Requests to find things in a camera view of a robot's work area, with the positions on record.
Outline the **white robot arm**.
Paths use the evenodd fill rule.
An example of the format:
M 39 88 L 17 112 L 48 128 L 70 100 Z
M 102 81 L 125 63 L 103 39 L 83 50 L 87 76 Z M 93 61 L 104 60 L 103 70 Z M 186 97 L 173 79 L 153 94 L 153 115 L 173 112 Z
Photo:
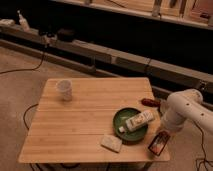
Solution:
M 161 118 L 161 125 L 171 132 L 180 131 L 190 119 L 213 134 L 213 111 L 202 106 L 203 96 L 196 89 L 171 93 L 167 98 L 169 108 Z

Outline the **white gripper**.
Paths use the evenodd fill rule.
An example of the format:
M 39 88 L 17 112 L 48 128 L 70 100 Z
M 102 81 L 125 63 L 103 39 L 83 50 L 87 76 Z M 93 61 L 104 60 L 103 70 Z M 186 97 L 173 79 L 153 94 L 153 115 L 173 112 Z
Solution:
M 167 111 L 161 118 L 161 124 L 170 132 L 179 132 L 184 126 L 184 117 L 174 111 Z

